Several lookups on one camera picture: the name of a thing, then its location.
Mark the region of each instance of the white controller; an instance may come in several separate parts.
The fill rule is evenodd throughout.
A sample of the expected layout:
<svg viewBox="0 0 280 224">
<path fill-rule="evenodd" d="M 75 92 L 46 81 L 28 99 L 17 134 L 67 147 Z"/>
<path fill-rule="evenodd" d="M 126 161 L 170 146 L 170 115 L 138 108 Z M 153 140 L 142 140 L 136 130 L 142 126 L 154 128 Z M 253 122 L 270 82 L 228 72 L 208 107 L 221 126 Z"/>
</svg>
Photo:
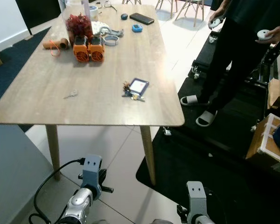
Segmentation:
<svg viewBox="0 0 280 224">
<path fill-rule="evenodd" d="M 266 36 L 266 34 L 269 32 L 268 29 L 263 29 L 261 31 L 259 31 L 257 33 L 257 37 L 260 41 L 267 41 L 269 39 L 271 39 L 273 37 L 273 35 L 269 35 L 269 36 Z"/>
<path fill-rule="evenodd" d="M 215 27 L 217 27 L 219 24 L 221 23 L 220 19 L 214 19 L 212 22 L 209 22 L 209 28 L 213 29 Z"/>
</svg>

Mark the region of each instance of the slipper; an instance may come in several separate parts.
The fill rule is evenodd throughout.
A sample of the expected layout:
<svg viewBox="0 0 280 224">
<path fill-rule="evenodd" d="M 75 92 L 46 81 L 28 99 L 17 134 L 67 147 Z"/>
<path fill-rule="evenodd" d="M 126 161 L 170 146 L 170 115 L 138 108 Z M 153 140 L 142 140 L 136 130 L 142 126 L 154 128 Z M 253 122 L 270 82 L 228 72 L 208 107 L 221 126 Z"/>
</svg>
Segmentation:
<svg viewBox="0 0 280 224">
<path fill-rule="evenodd" d="M 180 102 L 184 106 L 208 106 L 210 104 L 210 102 L 203 103 L 203 104 L 198 103 L 196 95 L 182 97 L 180 99 Z"/>
<path fill-rule="evenodd" d="M 197 119 L 196 119 L 196 124 L 199 125 L 200 127 L 208 127 L 211 125 L 211 123 L 213 123 L 213 121 L 216 118 L 218 111 L 216 111 L 216 114 L 213 115 L 212 113 L 208 112 L 208 111 L 204 111 L 202 115 L 200 115 Z M 199 119 L 204 120 L 205 122 L 207 122 L 207 125 L 202 125 L 199 123 Z"/>
</svg>

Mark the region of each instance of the person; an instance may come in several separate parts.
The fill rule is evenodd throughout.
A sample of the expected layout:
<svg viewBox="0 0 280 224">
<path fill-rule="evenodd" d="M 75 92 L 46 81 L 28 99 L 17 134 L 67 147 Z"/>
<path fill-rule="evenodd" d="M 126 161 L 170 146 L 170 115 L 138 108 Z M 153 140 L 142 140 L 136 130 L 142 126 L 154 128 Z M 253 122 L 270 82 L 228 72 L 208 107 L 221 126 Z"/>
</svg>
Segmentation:
<svg viewBox="0 0 280 224">
<path fill-rule="evenodd" d="M 280 0 L 224 0 L 209 22 L 221 15 L 226 19 L 201 93 L 180 99 L 185 106 L 208 106 L 196 119 L 202 127 L 211 125 L 218 110 L 233 99 L 241 83 L 261 62 L 270 44 L 280 41 Z M 270 30 L 266 36 L 273 37 L 259 41 L 257 33 L 263 29 Z M 226 82 L 210 104 L 209 99 L 231 62 Z"/>
</svg>

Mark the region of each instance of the foot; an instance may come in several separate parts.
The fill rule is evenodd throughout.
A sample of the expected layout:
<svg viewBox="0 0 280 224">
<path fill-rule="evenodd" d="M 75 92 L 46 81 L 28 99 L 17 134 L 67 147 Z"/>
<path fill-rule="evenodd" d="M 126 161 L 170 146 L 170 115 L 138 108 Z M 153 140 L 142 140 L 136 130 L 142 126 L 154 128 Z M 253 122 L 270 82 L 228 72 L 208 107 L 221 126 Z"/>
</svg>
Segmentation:
<svg viewBox="0 0 280 224">
<path fill-rule="evenodd" d="M 202 115 L 200 115 L 196 119 L 196 124 L 199 125 L 200 127 L 208 127 L 210 126 L 213 121 L 216 118 L 218 111 L 217 110 L 212 110 L 212 109 L 207 109 L 206 111 L 203 112 Z"/>
<path fill-rule="evenodd" d="M 210 104 L 209 101 L 201 100 L 196 95 L 182 97 L 180 102 L 184 106 L 208 106 Z"/>
</svg>

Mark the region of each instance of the wooden table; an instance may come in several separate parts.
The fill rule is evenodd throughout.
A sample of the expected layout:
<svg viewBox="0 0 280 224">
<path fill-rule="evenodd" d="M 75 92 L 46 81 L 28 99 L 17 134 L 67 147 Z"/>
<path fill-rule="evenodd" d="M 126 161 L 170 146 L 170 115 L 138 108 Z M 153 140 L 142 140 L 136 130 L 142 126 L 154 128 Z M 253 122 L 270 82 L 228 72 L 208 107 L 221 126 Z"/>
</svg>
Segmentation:
<svg viewBox="0 0 280 224">
<path fill-rule="evenodd" d="M 184 116 L 172 77 L 155 9 L 148 5 L 102 8 L 99 20 L 124 29 L 119 45 L 105 48 L 103 63 L 79 63 L 72 49 L 53 57 L 40 43 L 0 100 L 0 124 L 44 124 L 54 170 L 58 169 L 57 125 L 140 126 L 147 165 L 155 184 L 150 126 L 181 126 Z M 155 21 L 132 32 L 137 22 L 122 13 L 141 13 Z M 44 37 L 67 37 L 61 16 Z M 123 82 L 138 77 L 150 82 L 145 102 L 123 98 Z M 63 99 L 73 90 L 78 95 Z"/>
</svg>

